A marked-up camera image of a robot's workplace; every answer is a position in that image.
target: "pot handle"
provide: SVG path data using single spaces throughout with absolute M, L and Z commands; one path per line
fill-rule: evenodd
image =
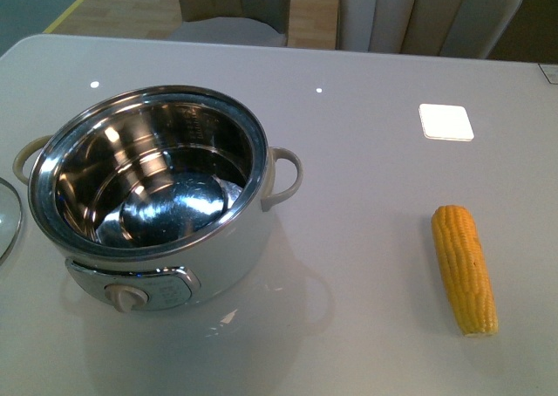
M 32 141 L 29 145 L 25 146 L 17 154 L 14 163 L 11 166 L 11 170 L 14 175 L 25 185 L 29 185 L 29 178 L 24 175 L 24 165 L 25 162 L 34 154 L 37 150 L 41 149 L 46 145 L 46 143 L 51 139 L 52 136 L 39 137 Z
M 288 200 L 293 194 L 300 188 L 300 185 L 303 182 L 303 164 L 298 159 L 293 152 L 288 149 L 283 149 L 282 147 L 270 147 L 269 148 L 269 155 L 271 158 L 272 164 L 270 165 L 271 174 L 269 176 L 268 184 L 265 186 L 262 192 L 262 210 L 269 211 L 273 206 Z M 296 168 L 296 179 L 293 182 L 293 185 L 285 189 L 280 193 L 272 194 L 273 184 L 275 183 L 276 177 L 276 162 L 280 159 L 285 159 L 295 165 Z

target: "pot rim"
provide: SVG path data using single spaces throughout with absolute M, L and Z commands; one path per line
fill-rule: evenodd
M 161 98 L 166 101 L 175 99 L 174 102 L 180 102 L 180 98 L 183 98 L 188 99 L 183 102 L 211 108 L 232 119 L 245 132 L 252 151 L 252 168 L 246 186 L 233 206 L 219 219 L 175 241 L 125 249 L 85 238 L 60 215 L 53 193 L 68 146 L 90 135 L 96 125 L 106 121 L 114 112 L 134 104 L 157 104 L 156 99 Z M 28 188 L 31 213 L 39 228 L 54 243 L 92 261 L 129 263 L 170 256 L 205 242 L 239 218 L 262 190 L 269 168 L 268 150 L 267 138 L 259 120 L 245 105 L 226 94 L 190 85 L 157 85 L 123 92 L 87 108 L 63 125 L 46 143 L 31 170 Z

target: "wooden floor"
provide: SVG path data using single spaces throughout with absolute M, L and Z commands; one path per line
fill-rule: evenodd
M 291 0 L 289 46 L 333 49 L 337 0 Z M 84 0 L 52 32 L 166 38 L 180 25 L 178 0 Z

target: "stainless steel inner pot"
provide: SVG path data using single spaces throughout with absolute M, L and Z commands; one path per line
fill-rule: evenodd
M 267 141 L 218 92 L 159 86 L 84 111 L 31 172 L 31 211 L 54 242 L 101 258 L 158 257 L 209 237 L 253 199 Z

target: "glass lid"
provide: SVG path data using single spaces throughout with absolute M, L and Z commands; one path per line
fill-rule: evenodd
M 0 178 L 0 265 L 16 242 L 21 219 L 19 194 L 9 182 Z

